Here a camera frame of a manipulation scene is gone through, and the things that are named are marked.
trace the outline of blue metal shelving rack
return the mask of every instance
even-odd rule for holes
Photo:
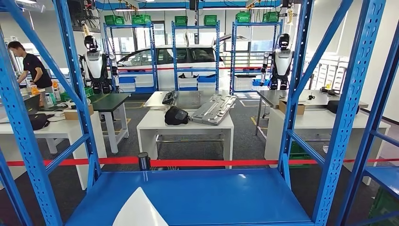
[[[216,29],[216,59],[215,68],[177,68],[177,53],[176,53],[176,30],[181,29]],[[173,68],[175,72],[175,90],[179,90],[178,72],[215,72],[216,90],[219,90],[219,60],[220,60],[220,21],[217,21],[216,26],[198,25],[198,26],[176,26],[172,21],[172,51],[173,51]]]
[[[367,159],[373,145],[374,138],[380,138],[396,147],[399,147],[399,141],[388,137],[378,132],[378,125],[383,117],[384,109],[388,101],[389,93],[395,79],[396,72],[399,66],[399,22],[391,44],[391,49],[388,53],[387,61],[381,75],[380,83],[375,94],[374,102],[368,117],[366,128],[359,146],[359,151],[356,156],[356,161],[352,168],[352,173],[349,180],[349,186],[346,190],[341,206],[340,214],[338,215],[336,225],[346,225],[351,207],[356,197],[356,191],[362,182],[363,177],[369,176],[376,181],[381,188],[399,199],[399,167],[367,167]],[[374,217],[356,223],[356,225],[369,225],[378,221],[386,220],[392,217],[397,217],[399,211],[386,213],[384,215]]]
[[[106,25],[104,23],[104,37],[105,37],[105,48],[107,50],[107,53],[110,54],[110,48],[109,48],[109,40],[108,40],[108,34],[107,34],[107,28],[110,29],[110,34],[111,34],[111,50],[112,53],[115,54],[115,43],[113,41],[113,29],[120,29],[120,28],[138,28],[138,27],[142,27],[142,28],[148,28],[149,32],[150,32],[150,52],[151,52],[151,67],[152,67],[152,71],[148,72],[148,71],[137,71],[137,72],[120,72],[119,75],[120,77],[136,77],[137,75],[141,75],[141,74],[152,74],[153,77],[153,81],[154,81],[154,86],[151,88],[148,87],[136,87],[136,91],[133,93],[153,93],[157,90],[159,90],[158,87],[158,69],[157,69],[157,52],[156,52],[156,48],[155,48],[155,34],[154,34],[154,24],[153,23],[148,23],[148,24],[126,24],[126,25]],[[115,80],[112,77],[112,83],[115,87]]]
[[[76,49],[69,20],[66,1],[54,0],[64,48],[67,53],[71,72],[79,73]],[[29,23],[17,9],[14,0],[4,0],[13,18],[35,44],[40,55],[50,68],[57,72],[57,66],[49,56],[43,44],[31,30]],[[208,169],[208,170],[165,170],[144,172],[101,172],[95,146],[91,144],[92,128],[87,113],[87,104],[82,101],[84,95],[80,75],[71,74],[75,89],[66,85],[59,76],[70,96],[80,110],[80,120],[84,135],[81,139],[54,162],[44,167],[33,135],[26,110],[17,85],[11,73],[11,64],[3,58],[0,63],[0,95],[5,105],[11,125],[20,141],[19,147],[27,166],[31,183],[47,225],[63,225],[54,193],[48,179],[48,173],[73,149],[86,141],[89,155],[89,185],[86,196],[76,208],[65,225],[112,225],[115,217],[131,194],[141,187],[170,225],[258,225],[258,226],[325,226],[334,197],[336,184],[342,167],[348,137],[356,114],[356,106],[365,76],[368,62],[373,51],[376,34],[382,18],[385,0],[364,0],[359,23],[352,47],[351,59],[345,78],[341,101],[335,119],[330,146],[326,159],[305,143],[293,130],[296,107],[300,93],[307,80],[325,52],[329,42],[341,24],[353,0],[343,0],[333,17],[326,34],[316,50],[311,62],[303,74],[303,64],[309,34],[314,0],[302,4],[298,23],[294,67],[291,86],[288,93],[286,119],[279,163],[277,168],[262,169]],[[5,46],[0,47],[2,55]],[[322,167],[319,189],[313,214],[309,217],[291,191],[288,156],[294,139]]]
[[[234,95],[234,81],[235,81],[235,74],[236,73],[257,73],[260,74],[260,70],[236,70],[236,44],[237,44],[237,27],[239,26],[274,26],[274,36],[273,36],[273,49],[276,48],[276,33],[277,33],[277,26],[279,26],[279,35],[281,35],[283,31],[283,20],[279,22],[253,22],[253,23],[239,23],[237,20],[233,22],[232,32],[231,32],[231,66],[230,66],[230,93]],[[240,90],[237,91],[239,93],[246,93],[246,92],[253,92],[253,90]]]

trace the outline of car window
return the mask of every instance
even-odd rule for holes
[[[187,63],[187,49],[186,48],[177,48],[177,62],[179,64]],[[162,48],[159,50],[158,54],[158,64],[173,64],[173,51],[171,48]]]
[[[134,55],[131,55],[125,59],[121,59],[118,62],[118,66],[130,67],[130,66],[145,66],[151,65],[152,57],[150,50],[140,51]]]
[[[214,62],[215,55],[213,48],[190,48],[191,56],[194,62]]]

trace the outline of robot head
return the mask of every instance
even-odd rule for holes
[[[285,33],[285,34],[280,35],[280,37],[279,37],[280,49],[286,50],[286,49],[288,49],[288,45],[289,45],[289,34]]]
[[[85,46],[90,52],[96,52],[98,48],[96,39],[91,35],[85,37]]]

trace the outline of green box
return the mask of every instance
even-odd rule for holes
[[[125,24],[125,19],[123,16],[108,15],[104,16],[106,25],[119,25]]]
[[[238,23],[249,23],[251,22],[251,13],[239,12],[236,14],[236,20]]]
[[[175,16],[175,26],[187,26],[187,21],[186,16]]]
[[[132,15],[132,24],[148,24],[151,23],[151,16],[147,14]]]
[[[217,15],[205,15],[204,25],[205,26],[215,26],[217,24]]]
[[[278,12],[267,12],[263,14],[262,22],[278,22],[279,21],[279,13]]]
[[[379,188],[368,218],[375,218],[398,210],[399,201],[383,188]],[[369,226],[399,226],[399,217],[391,217],[383,221],[369,224]]]
[[[91,87],[86,87],[86,88],[85,88],[85,93],[86,93],[86,97],[90,97],[90,96],[94,95],[93,88],[91,88]],[[61,96],[61,101],[62,101],[62,102],[71,100],[71,97],[69,97],[69,95],[68,95],[66,92],[61,93],[60,96]]]

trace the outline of humanoid robot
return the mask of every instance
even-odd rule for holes
[[[97,41],[91,35],[85,37],[84,43],[88,51],[79,58],[80,70],[83,77],[85,74],[83,61],[85,61],[93,92],[95,94],[111,93],[113,88],[112,80],[108,78],[107,59],[110,58],[112,62],[112,75],[117,76],[118,70],[115,63],[115,56],[107,56],[104,52],[97,50]]]
[[[291,71],[291,62],[294,52],[288,48],[289,34],[282,34],[279,37],[279,48],[272,53],[264,53],[262,65],[262,77],[260,85],[264,85],[267,62],[271,56],[271,63],[273,64],[271,72],[270,89],[276,90],[278,88],[280,79],[280,90],[286,90],[288,85],[288,75]]]

